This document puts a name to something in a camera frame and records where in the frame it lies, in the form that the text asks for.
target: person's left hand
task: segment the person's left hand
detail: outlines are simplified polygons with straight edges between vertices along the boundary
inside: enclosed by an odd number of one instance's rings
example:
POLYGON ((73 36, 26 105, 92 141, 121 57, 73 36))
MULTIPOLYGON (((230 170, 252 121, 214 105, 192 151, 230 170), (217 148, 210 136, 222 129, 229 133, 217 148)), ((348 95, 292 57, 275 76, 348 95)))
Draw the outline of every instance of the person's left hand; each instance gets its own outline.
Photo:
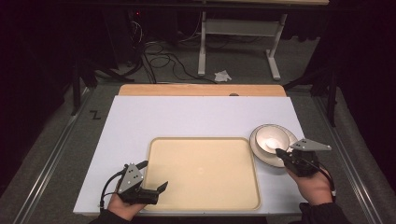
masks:
POLYGON ((131 221, 134 216, 146 207, 146 204, 124 203, 117 193, 112 194, 110 202, 108 203, 107 210, 122 217, 125 220, 131 221))

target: hand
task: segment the hand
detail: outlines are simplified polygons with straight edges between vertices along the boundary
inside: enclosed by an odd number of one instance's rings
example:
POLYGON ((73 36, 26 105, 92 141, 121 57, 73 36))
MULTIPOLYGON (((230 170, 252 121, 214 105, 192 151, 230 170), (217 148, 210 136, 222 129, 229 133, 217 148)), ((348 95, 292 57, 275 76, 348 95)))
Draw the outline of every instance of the hand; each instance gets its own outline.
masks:
POLYGON ((146 204, 136 203, 128 204, 124 203, 117 193, 112 194, 110 202, 108 203, 107 210, 122 217, 125 220, 131 221, 134 216, 146 207, 146 204))
POLYGON ((332 203, 329 180, 321 172, 317 172, 309 177, 298 177, 288 168, 286 168, 286 171, 297 183, 298 190, 310 205, 332 203))

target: stacked dishes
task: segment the stacked dishes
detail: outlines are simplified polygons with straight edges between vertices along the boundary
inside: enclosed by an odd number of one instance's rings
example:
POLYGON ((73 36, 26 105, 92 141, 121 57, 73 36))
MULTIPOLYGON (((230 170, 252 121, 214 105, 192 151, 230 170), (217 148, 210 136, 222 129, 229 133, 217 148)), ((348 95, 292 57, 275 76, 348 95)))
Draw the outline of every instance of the stacked dishes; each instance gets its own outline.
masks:
POLYGON ((276 155, 275 149, 290 151, 290 146, 297 142, 297 138, 282 126, 264 124, 253 131, 249 142, 254 155, 260 160, 275 167, 285 167, 283 161, 276 155))

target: dark background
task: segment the dark background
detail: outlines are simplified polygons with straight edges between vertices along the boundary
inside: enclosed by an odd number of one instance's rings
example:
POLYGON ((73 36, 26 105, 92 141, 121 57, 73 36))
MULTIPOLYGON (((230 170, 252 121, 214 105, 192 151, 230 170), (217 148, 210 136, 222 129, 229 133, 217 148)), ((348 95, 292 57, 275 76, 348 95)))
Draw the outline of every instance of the dark background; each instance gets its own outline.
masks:
MULTIPOLYGON (((290 13, 282 38, 297 35, 304 41, 321 37, 305 74, 336 62, 338 86, 350 112, 378 165, 396 189, 392 178, 396 159, 392 143, 392 129, 396 125, 393 117, 396 45, 392 39, 396 34, 396 20, 392 13, 396 8, 392 1, 386 0, 331 1, 332 6, 339 7, 357 4, 364 5, 359 12, 335 13, 328 18, 318 13, 290 13)), ((125 11, 117 11, 119 16, 114 16, 112 10, 64 9, 45 0, 0 3, 1 193, 45 121, 64 102, 64 91, 71 83, 76 59, 88 57, 109 68, 132 60, 128 55, 134 52, 120 51, 123 44, 129 44, 125 39, 129 31, 125 11), (114 33, 125 35, 114 36, 111 29, 106 28, 107 22, 113 24, 114 33)), ((145 24, 145 32, 173 44, 177 43, 178 30, 186 35, 193 32, 191 27, 195 28, 198 15, 176 11, 141 12, 138 19, 145 24)), ((232 16, 263 17, 260 13, 232 16)))

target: white desk leg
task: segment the white desk leg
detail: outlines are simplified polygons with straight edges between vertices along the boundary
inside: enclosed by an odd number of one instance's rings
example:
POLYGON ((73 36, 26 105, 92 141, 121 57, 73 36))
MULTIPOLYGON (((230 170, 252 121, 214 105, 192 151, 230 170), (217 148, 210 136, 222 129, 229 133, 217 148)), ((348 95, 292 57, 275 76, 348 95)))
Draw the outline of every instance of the white desk leg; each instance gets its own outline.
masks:
POLYGON ((203 77, 205 75, 205 64, 206 64, 206 12, 202 12, 202 30, 201 30, 201 47, 199 50, 199 61, 198 61, 198 76, 203 77))
POLYGON ((266 51, 267 60, 268 60, 268 63, 270 64, 271 73, 272 73, 274 80, 280 80, 280 74, 279 74, 279 71, 277 70, 274 55, 275 55, 275 51, 277 48, 277 44, 279 43, 279 40, 280 40, 280 36, 282 35, 283 27, 285 26, 285 21, 286 21, 287 17, 288 17, 288 14, 282 14, 282 17, 280 18, 279 25, 277 26, 277 29, 276 29, 276 34, 274 37, 274 45, 273 45, 272 49, 268 49, 266 51))

